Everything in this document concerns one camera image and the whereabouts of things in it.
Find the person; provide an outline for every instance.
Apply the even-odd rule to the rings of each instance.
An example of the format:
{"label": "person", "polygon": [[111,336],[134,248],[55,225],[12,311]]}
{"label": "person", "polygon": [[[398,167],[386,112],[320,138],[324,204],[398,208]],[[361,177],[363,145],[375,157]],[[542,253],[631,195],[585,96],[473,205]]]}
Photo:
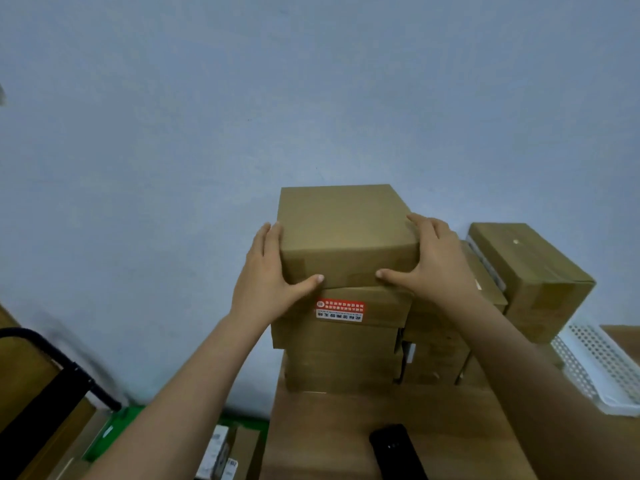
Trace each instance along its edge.
{"label": "person", "polygon": [[[439,306],[459,329],[540,480],[630,479],[637,457],[596,407],[479,293],[458,236],[438,219],[410,214],[420,261],[381,280]],[[229,314],[85,476],[86,480],[190,480],[240,367],[270,323],[311,293],[322,275],[282,277],[278,223],[256,234]]]}

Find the person's right arm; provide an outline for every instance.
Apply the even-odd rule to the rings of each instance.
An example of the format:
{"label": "person's right arm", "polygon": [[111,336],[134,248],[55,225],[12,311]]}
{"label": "person's right arm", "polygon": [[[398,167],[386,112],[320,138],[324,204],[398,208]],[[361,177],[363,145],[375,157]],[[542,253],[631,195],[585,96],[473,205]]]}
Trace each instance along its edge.
{"label": "person's right arm", "polygon": [[583,397],[482,297],[449,226],[418,214],[420,263],[411,273],[376,274],[439,306],[482,366],[522,450],[540,480],[631,479],[638,452],[608,428]]}

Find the white wall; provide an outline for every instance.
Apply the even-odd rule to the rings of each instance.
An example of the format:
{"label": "white wall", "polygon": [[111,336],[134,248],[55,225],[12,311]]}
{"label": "white wall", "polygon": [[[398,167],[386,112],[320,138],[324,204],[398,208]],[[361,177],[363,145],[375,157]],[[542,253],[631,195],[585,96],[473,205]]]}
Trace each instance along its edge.
{"label": "white wall", "polygon": [[[640,324],[637,0],[2,0],[0,301],[148,400],[284,185],[526,221]],[[230,404],[267,415],[268,334]]]}

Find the black phone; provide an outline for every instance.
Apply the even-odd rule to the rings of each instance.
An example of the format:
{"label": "black phone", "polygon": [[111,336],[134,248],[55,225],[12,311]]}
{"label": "black phone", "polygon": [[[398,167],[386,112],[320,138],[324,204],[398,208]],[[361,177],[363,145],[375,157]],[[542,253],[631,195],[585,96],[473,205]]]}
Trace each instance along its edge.
{"label": "black phone", "polygon": [[369,443],[383,480],[429,480],[404,425],[375,430],[369,435]]}

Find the perforated basket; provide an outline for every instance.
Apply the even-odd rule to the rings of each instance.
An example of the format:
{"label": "perforated basket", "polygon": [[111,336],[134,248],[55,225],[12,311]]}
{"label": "perforated basket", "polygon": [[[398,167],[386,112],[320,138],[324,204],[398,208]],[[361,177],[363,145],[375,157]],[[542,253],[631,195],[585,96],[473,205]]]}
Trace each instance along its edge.
{"label": "perforated basket", "polygon": [[565,375],[601,411],[640,416],[640,367],[598,325],[570,322],[551,343]]}

